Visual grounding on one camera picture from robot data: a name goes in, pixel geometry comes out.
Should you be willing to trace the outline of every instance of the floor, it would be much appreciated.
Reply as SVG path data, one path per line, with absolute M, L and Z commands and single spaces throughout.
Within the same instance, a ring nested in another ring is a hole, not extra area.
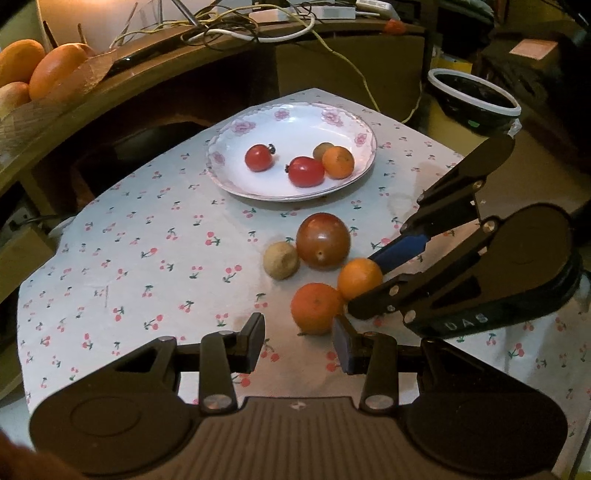
M 29 411 L 22 385 L 0 400 L 0 429 L 14 442 L 32 447 Z

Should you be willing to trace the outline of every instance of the power strip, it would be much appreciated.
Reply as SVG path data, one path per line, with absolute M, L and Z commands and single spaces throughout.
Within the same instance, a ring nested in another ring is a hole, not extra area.
M 379 14 L 381 18 L 400 20 L 400 16 L 394 7 L 386 2 L 380 2 L 379 0 L 357 0 L 355 6 L 363 12 Z
M 287 8 L 294 15 L 306 16 L 310 14 L 310 7 Z M 333 5 L 313 5 L 311 12 L 318 20 L 354 20 L 355 7 L 337 7 Z M 256 10 L 248 15 L 257 23 L 289 22 L 293 20 L 285 12 L 272 8 L 269 10 Z

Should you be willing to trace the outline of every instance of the red cherry tomato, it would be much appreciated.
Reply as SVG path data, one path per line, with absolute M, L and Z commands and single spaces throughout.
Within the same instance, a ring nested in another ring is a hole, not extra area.
M 324 181 L 322 162 L 310 157 L 294 158 L 285 171 L 296 187 L 316 187 Z
M 244 155 L 244 162 L 252 171 L 264 171 L 272 167 L 273 153 L 275 153 L 273 145 L 268 147 L 262 144 L 253 145 Z

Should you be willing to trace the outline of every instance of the tangerine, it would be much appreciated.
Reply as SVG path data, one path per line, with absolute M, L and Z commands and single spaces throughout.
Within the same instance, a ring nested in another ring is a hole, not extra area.
M 325 283 L 308 283 L 291 299 L 291 316 L 302 333 L 324 335 L 336 315 L 343 313 L 340 293 Z
M 339 273 L 337 288 L 345 301 L 382 284 L 383 275 L 378 264 L 369 258 L 354 258 Z
M 326 174 L 334 180 L 345 179 L 355 169 L 353 154 L 345 147 L 330 147 L 322 155 Z

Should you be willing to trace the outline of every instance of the white bucket rim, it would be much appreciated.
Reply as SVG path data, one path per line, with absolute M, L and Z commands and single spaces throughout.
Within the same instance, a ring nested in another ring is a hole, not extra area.
M 494 91 L 500 93 L 502 96 L 507 98 L 515 106 L 513 108 L 507 108 L 504 106 L 495 105 L 494 103 L 485 102 L 484 100 L 479 100 L 478 98 L 474 98 L 468 95 L 467 93 L 460 92 L 459 90 L 456 90 L 450 87 L 449 85 L 446 85 L 436 77 L 436 75 L 438 74 L 456 75 L 458 77 L 467 78 L 473 80 L 474 82 L 486 85 L 487 87 L 492 88 Z M 446 94 L 458 100 L 462 100 L 466 103 L 477 106 L 478 108 L 482 108 L 483 110 L 498 113 L 499 115 L 510 116 L 513 118 L 519 117 L 521 115 L 521 105 L 519 104 L 519 102 L 517 102 L 515 97 L 513 97 L 509 92 L 499 87 L 498 85 L 495 85 L 494 83 L 489 82 L 488 80 L 481 79 L 476 75 L 452 69 L 431 69 L 429 70 L 428 79 L 434 87 L 440 89 L 442 92 L 445 92 Z

